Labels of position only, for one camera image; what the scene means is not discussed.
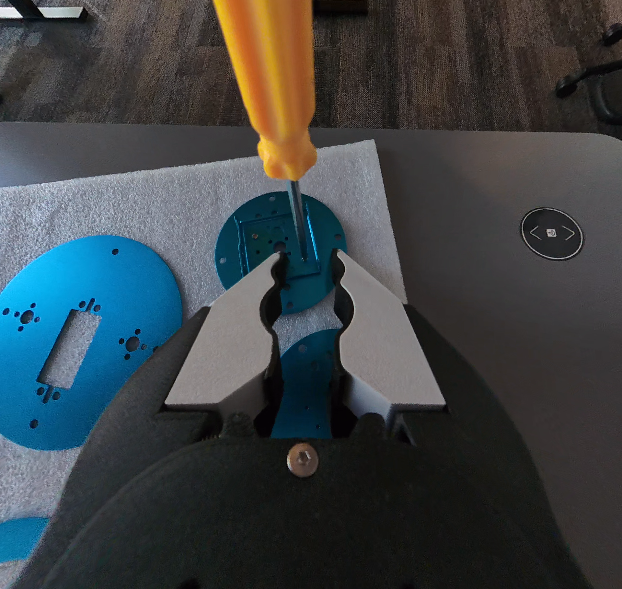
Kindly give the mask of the blue round plate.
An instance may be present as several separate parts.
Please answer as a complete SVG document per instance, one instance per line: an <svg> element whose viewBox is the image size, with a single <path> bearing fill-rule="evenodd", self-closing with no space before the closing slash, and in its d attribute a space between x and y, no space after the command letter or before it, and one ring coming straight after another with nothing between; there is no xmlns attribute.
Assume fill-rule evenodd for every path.
<svg viewBox="0 0 622 589"><path fill-rule="evenodd" d="M331 439L333 349L338 329L307 335L281 356L284 393L271 438Z"/></svg>

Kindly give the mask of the yellow handled screwdriver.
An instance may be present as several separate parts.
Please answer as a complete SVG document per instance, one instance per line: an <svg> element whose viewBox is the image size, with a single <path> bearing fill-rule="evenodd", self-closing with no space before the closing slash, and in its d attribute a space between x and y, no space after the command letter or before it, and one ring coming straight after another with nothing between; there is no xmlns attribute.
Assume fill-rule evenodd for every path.
<svg viewBox="0 0 622 589"><path fill-rule="evenodd" d="M258 154L287 182L300 255L307 259L299 180L317 161L312 0L213 0Z"/></svg>

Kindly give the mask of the white foam sheet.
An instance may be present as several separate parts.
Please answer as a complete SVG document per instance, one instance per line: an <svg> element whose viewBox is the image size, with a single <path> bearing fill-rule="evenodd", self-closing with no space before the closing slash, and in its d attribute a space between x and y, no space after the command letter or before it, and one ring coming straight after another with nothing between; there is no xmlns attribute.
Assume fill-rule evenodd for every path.
<svg viewBox="0 0 622 589"><path fill-rule="evenodd" d="M224 292L216 277L214 250L225 218L243 201L277 191L279 181L262 173L258 157L117 173L92 178L1 189L1 287L27 261L82 236L120 235L146 244L166 262L182 296L183 319ZM326 204L345 227L348 255L406 303L406 290L374 141L317 150L317 162L302 179L302 191ZM334 293L307 312L284 315L275 326L281 351L303 331L337 328ZM150 455L120 476L123 485L149 463L207 432L204 414L183 412L147 424L130 424L122 410L114 431L121 442L146 443ZM85 473L90 492L103 484L108 498L120 489L120 444L96 437L99 463ZM50 517L81 451L27 450L1 436L1 521Z"/></svg>

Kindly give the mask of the black office chair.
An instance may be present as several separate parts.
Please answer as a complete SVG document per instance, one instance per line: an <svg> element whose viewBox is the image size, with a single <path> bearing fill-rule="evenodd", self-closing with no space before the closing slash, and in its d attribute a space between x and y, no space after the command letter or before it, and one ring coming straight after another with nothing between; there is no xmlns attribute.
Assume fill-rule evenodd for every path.
<svg viewBox="0 0 622 589"><path fill-rule="evenodd" d="M557 81L554 94L564 99L574 94L580 83L587 83L588 95L596 118L610 126L621 126L621 111L610 106L603 87L603 78L621 71L621 59L583 68Z"/></svg>

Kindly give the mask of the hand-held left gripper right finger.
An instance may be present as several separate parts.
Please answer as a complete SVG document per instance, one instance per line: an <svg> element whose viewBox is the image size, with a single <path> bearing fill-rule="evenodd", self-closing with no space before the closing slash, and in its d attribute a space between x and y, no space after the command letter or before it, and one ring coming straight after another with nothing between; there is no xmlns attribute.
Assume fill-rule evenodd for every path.
<svg viewBox="0 0 622 589"><path fill-rule="evenodd" d="M340 249L331 253L335 398L355 417L438 411L446 401L401 300Z"/></svg>

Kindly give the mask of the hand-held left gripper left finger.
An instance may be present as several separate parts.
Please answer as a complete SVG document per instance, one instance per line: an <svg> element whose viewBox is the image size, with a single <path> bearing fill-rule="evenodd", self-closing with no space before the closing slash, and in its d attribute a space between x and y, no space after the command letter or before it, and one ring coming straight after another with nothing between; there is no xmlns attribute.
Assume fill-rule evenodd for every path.
<svg viewBox="0 0 622 589"><path fill-rule="evenodd" d="M222 420L279 409L284 384L273 325L282 313L283 285L284 253L276 252L213 301L168 408L213 410Z"/></svg>

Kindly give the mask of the blue oval plate with slot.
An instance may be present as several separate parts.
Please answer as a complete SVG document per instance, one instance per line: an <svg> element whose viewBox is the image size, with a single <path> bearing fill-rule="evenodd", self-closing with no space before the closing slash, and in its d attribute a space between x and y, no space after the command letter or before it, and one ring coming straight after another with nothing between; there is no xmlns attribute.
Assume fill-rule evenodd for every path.
<svg viewBox="0 0 622 589"><path fill-rule="evenodd" d="M99 319L68 389L43 369L72 312ZM61 244L1 292L1 435L34 450L84 444L136 369L180 328L174 274L149 247L120 236Z"/></svg>

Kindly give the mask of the small blue plate with bracket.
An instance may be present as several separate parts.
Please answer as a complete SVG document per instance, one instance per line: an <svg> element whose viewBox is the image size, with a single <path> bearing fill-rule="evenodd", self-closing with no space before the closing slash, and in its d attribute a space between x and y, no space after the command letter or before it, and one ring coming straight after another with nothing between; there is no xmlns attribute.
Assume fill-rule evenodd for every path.
<svg viewBox="0 0 622 589"><path fill-rule="evenodd" d="M289 196L273 191L241 205L223 225L214 252L216 271L225 289L275 252L289 259L281 290L282 312L298 313L318 304L333 289L331 251L347 251L345 231L322 202L302 195L308 258L300 257Z"/></svg>

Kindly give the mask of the round black desk control panel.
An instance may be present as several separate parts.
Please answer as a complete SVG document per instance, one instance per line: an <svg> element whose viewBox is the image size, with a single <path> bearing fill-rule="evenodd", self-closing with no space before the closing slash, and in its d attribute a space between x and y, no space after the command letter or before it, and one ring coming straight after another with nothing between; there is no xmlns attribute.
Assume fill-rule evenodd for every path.
<svg viewBox="0 0 622 589"><path fill-rule="evenodd" d="M547 260L565 261L580 253L585 236L571 215L552 207L539 207L525 213L519 223L525 245Z"/></svg>

